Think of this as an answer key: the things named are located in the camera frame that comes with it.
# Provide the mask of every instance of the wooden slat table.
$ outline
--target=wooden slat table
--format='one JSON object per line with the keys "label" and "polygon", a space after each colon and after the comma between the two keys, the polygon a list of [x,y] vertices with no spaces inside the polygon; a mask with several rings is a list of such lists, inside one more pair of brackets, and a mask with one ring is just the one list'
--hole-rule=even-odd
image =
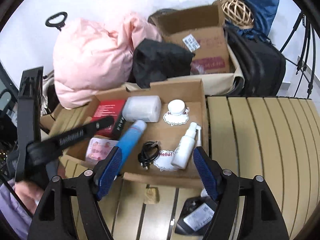
{"label": "wooden slat table", "polygon": [[[68,122],[58,117],[52,134],[80,125],[77,117],[84,108],[64,109],[63,120]],[[313,102],[208,97],[208,113],[212,158],[242,177],[262,175],[282,211],[290,239],[294,239],[320,196],[320,117]],[[65,157],[60,160],[67,177],[86,170]],[[158,204],[143,204],[146,187],[158,188]],[[118,179],[99,206],[116,240],[196,240],[198,237],[177,235],[174,229],[185,200],[199,196],[200,191]],[[71,201],[79,239],[86,239],[76,198]],[[244,198],[240,197],[229,239],[237,238],[243,204]]]}

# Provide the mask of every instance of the small yellow block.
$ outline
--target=small yellow block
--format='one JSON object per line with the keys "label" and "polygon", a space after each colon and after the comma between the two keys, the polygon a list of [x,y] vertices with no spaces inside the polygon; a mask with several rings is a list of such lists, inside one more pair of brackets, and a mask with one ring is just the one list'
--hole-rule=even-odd
{"label": "small yellow block", "polygon": [[145,204],[157,204],[159,202],[158,190],[155,187],[146,188],[144,190],[144,199]]}

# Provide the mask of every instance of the metal bolt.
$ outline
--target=metal bolt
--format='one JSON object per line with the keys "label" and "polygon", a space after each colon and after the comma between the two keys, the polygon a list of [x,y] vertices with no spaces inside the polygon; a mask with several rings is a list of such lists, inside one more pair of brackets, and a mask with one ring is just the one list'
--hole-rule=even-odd
{"label": "metal bolt", "polygon": [[263,182],[263,177],[258,175],[258,176],[256,176],[256,180],[259,182]]}
{"label": "metal bolt", "polygon": [[226,176],[230,176],[232,174],[231,170],[225,169],[223,170],[223,174]]}
{"label": "metal bolt", "polygon": [[52,178],[52,181],[53,181],[53,182],[57,182],[57,181],[59,181],[59,179],[60,179],[59,176],[54,176],[54,177]]}
{"label": "metal bolt", "polygon": [[86,171],[84,172],[84,175],[85,175],[85,176],[91,176],[92,173],[93,173],[92,170],[86,170]]}

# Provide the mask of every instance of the pink fabric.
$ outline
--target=pink fabric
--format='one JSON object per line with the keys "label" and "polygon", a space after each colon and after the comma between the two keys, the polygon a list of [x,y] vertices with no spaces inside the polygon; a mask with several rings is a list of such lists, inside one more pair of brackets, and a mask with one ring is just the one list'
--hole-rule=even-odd
{"label": "pink fabric", "polygon": [[117,31],[82,18],[67,23],[53,49],[54,83],[61,105],[83,106],[98,91],[126,82],[133,51],[145,38],[161,41],[158,29],[137,13],[127,15]]}

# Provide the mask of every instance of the woven rattan ball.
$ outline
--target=woven rattan ball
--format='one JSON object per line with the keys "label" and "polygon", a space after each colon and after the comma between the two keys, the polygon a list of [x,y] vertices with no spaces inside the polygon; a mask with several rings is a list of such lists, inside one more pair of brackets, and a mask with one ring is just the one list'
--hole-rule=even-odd
{"label": "woven rattan ball", "polygon": [[220,0],[227,21],[240,29],[253,28],[252,11],[241,0]]}

